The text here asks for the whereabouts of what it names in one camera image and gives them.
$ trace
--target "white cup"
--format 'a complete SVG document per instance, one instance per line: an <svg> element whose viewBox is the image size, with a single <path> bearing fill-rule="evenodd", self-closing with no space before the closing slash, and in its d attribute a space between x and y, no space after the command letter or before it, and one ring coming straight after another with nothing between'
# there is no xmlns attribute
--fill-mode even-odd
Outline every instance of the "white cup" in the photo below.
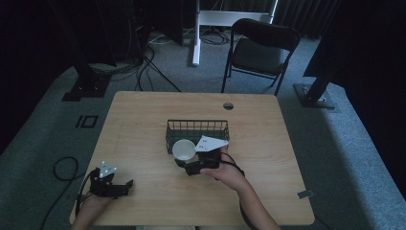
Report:
<svg viewBox="0 0 406 230"><path fill-rule="evenodd" d="M177 141L172 147L172 153L176 159L187 161L194 157L196 150L192 141L187 139L181 139Z"/></svg>

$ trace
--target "chair backrest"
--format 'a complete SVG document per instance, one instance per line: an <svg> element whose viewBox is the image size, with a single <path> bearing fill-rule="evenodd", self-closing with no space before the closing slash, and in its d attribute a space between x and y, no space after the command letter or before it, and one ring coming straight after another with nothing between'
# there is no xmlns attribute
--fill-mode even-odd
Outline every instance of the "chair backrest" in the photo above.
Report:
<svg viewBox="0 0 406 230"><path fill-rule="evenodd" d="M298 46L301 35L293 28L241 18L232 26L233 33L244 35L258 44L278 47L293 52Z"/></svg>

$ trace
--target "human arm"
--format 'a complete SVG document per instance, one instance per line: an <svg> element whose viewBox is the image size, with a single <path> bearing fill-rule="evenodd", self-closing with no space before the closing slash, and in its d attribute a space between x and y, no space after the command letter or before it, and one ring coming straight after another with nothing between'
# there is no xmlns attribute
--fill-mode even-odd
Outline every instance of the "human arm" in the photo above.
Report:
<svg viewBox="0 0 406 230"><path fill-rule="evenodd" d="M223 147L220 151L223 152L221 160L233 163L232 158L228 154L224 154L227 153L227 148ZM245 215L256 228L260 230L281 229L260 202L250 182L236 167L221 163L218 169L202 169L200 173L214 177L236 191Z"/></svg>
<svg viewBox="0 0 406 230"><path fill-rule="evenodd" d="M72 224L71 230L90 229L111 199L111 197L99 197L88 193L87 198L80 206L80 211Z"/></svg>

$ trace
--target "small card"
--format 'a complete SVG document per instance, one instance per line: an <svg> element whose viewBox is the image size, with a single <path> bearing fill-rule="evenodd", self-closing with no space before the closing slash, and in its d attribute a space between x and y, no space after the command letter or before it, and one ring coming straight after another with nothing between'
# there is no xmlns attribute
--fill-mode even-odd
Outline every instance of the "small card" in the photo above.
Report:
<svg viewBox="0 0 406 230"><path fill-rule="evenodd" d="M211 151L229 144L226 140L216 139L213 137L202 136L199 143L194 148L196 151Z"/></svg>
<svg viewBox="0 0 406 230"><path fill-rule="evenodd" d="M117 168L113 168L111 166L108 166L105 164L105 162L101 162L101 172L99 177L100 178L104 178L108 175L110 175L111 173L114 173L117 170Z"/></svg>

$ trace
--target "wire basket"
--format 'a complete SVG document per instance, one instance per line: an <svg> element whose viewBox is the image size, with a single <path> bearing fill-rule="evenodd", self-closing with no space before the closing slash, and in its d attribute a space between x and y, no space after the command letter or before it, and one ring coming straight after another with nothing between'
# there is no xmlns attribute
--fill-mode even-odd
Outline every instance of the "wire basket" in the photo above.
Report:
<svg viewBox="0 0 406 230"><path fill-rule="evenodd" d="M172 154L173 144L181 139L188 139L197 145L202 135L230 141L228 122L226 120L168 120L168 153Z"/></svg>

